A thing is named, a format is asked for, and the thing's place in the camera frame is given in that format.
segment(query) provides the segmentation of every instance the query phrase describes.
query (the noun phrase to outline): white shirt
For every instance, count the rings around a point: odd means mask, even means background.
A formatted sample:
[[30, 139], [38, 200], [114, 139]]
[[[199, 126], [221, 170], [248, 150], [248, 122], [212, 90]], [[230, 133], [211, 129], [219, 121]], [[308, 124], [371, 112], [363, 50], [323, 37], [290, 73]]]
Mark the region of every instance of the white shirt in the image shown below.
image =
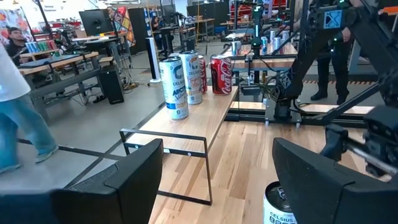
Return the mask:
[[0, 102], [14, 100], [30, 92], [30, 86], [0, 43]]

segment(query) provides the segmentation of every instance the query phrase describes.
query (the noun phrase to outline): computer monitor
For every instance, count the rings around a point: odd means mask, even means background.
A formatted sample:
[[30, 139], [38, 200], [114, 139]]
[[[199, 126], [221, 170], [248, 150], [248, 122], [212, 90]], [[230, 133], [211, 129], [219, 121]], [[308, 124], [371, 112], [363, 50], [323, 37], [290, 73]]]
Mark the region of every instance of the computer monitor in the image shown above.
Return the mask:
[[114, 31], [107, 9], [86, 10], [79, 14], [87, 36]]

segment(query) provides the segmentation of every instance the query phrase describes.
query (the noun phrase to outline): poster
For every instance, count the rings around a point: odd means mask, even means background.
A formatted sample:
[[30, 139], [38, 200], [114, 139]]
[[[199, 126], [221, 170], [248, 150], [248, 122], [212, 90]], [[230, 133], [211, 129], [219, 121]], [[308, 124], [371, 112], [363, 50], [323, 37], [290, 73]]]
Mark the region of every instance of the poster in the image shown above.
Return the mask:
[[0, 9], [0, 43], [3, 45], [7, 45], [9, 43], [7, 26], [20, 28], [26, 41], [33, 41], [32, 34], [30, 33], [30, 29], [22, 9]]
[[136, 44], [134, 33], [132, 31], [132, 25], [130, 21], [129, 12], [126, 7], [108, 7], [109, 16], [114, 19], [116, 30], [121, 32], [127, 32], [127, 42], [132, 47]]

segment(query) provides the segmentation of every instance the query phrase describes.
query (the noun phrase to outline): desk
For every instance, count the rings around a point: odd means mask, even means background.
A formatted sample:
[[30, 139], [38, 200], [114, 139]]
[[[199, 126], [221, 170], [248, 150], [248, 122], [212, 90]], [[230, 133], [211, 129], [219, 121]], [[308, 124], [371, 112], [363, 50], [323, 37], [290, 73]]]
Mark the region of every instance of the desk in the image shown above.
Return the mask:
[[[244, 56], [248, 52], [250, 52], [251, 46], [249, 44], [242, 45], [241, 53], [239, 56]], [[267, 54], [271, 54], [274, 51], [272, 44], [268, 43]], [[232, 63], [234, 64], [233, 72], [246, 72], [248, 70], [248, 63], [244, 60], [233, 60], [231, 47], [228, 47], [226, 51], [222, 54], [228, 56]], [[297, 55], [296, 49], [293, 47], [291, 43], [287, 43], [284, 46], [284, 55]], [[263, 59], [263, 61], [267, 62], [268, 65], [274, 70], [286, 70], [289, 69], [293, 62], [295, 61], [295, 57], [292, 58], [278, 58], [278, 55], [275, 55], [275, 58], [272, 59]], [[269, 70], [267, 65], [259, 59], [254, 59], [250, 65], [250, 69], [254, 71], [265, 71]]]
[[215, 32], [214, 32], [214, 19], [202, 19], [202, 20], [199, 20], [199, 21], [194, 21], [193, 23], [197, 24], [198, 26], [201, 23], [205, 24], [205, 33], [204, 34], [199, 33], [198, 36], [199, 37], [206, 36], [206, 41], [207, 42], [209, 42], [209, 35], [208, 35], [209, 33], [212, 33], [213, 35], [215, 35]]
[[[212, 195], [208, 151], [213, 145], [213, 141], [217, 136], [218, 130], [224, 121], [229, 106], [235, 98], [237, 91], [238, 88], [233, 86], [231, 94], [225, 96], [215, 95], [212, 92], [211, 86], [209, 86], [207, 93], [203, 95], [202, 103], [199, 105], [189, 105], [189, 117], [180, 121], [172, 121], [169, 119], [166, 107], [163, 107], [148, 120], [148, 122], [139, 128], [140, 131], [148, 131], [149, 133], [133, 134], [126, 140], [124, 133], [128, 133], [129, 130], [123, 129], [121, 131], [121, 138], [124, 143], [126, 154], [129, 154], [129, 147], [138, 148], [155, 138], [162, 138], [164, 141], [165, 153], [205, 158], [210, 201], [191, 198], [185, 195], [177, 195], [170, 192], [159, 192], [160, 194], [206, 205], [211, 204]], [[159, 136], [160, 133], [167, 133], [169, 136], [162, 137]], [[185, 136], [184, 138], [176, 138], [178, 135]]]
[[21, 58], [31, 58], [33, 61], [36, 60], [36, 56], [38, 55], [43, 55], [43, 54], [50, 54], [53, 52], [59, 52], [60, 49], [55, 49], [55, 50], [46, 50], [44, 52], [37, 52], [37, 53], [27, 53], [27, 54], [20, 54], [19, 56]]
[[[91, 71], [87, 71], [85, 73], [80, 74], [76, 62], [83, 60], [83, 56], [79, 57], [74, 57], [66, 60], [62, 60], [59, 62], [52, 63], [51, 66], [53, 68], [56, 67], [61, 67], [65, 66], [68, 64], [71, 64], [73, 72], [75, 74], [74, 77], [68, 78], [66, 80], [61, 80], [59, 82], [51, 83], [49, 85], [45, 85], [40, 88], [36, 88], [36, 86], [33, 83], [33, 77], [36, 73], [45, 71], [50, 69], [48, 65], [42, 65], [39, 67], [35, 68], [22, 68], [19, 69], [20, 73], [25, 77], [26, 81], [28, 82], [30, 88], [32, 91], [30, 92], [30, 98], [32, 99], [34, 108], [36, 109], [37, 112], [39, 112], [45, 120], [49, 119], [49, 115], [47, 114], [46, 107], [52, 106], [60, 101], [64, 101], [67, 99], [70, 99], [71, 97], [77, 95], [77, 94], [84, 94], [86, 90], [89, 90], [90, 88], [93, 88], [93, 86], [90, 87], [84, 87], [82, 84], [82, 81], [87, 80], [89, 78], [95, 77], [98, 75], [98, 72], [100, 71], [98, 61], [96, 59], [96, 56], [98, 55], [98, 52], [92, 52], [88, 53], [85, 55], [86, 59], [90, 59], [92, 64], [93, 64], [93, 69]], [[63, 97], [60, 98], [54, 98], [52, 100], [45, 100], [43, 96], [46, 96], [50, 93], [56, 93], [60, 90], [64, 90], [66, 87], [78, 84], [78, 89], [77, 90], [72, 90], [67, 93], [63, 94]]]

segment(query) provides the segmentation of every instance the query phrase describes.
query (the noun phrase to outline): white energy drink can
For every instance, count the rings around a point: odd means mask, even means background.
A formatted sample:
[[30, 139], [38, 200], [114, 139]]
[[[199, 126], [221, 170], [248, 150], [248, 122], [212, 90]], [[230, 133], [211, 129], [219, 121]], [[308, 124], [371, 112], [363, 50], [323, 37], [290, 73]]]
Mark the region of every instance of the white energy drink can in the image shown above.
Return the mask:
[[187, 89], [188, 104], [199, 104], [203, 101], [203, 96], [198, 52], [196, 50], [186, 50], [180, 53], [180, 58], [184, 72], [185, 88]]
[[266, 188], [263, 224], [297, 224], [279, 181], [269, 184]]
[[282, 42], [285, 42], [289, 38], [289, 31], [283, 30], [282, 31]]
[[169, 57], [159, 62], [167, 112], [172, 120], [188, 116], [187, 91], [180, 57]]
[[276, 35], [276, 31], [274, 31], [274, 30], [269, 31], [269, 41], [271, 43], [274, 42], [275, 35]]

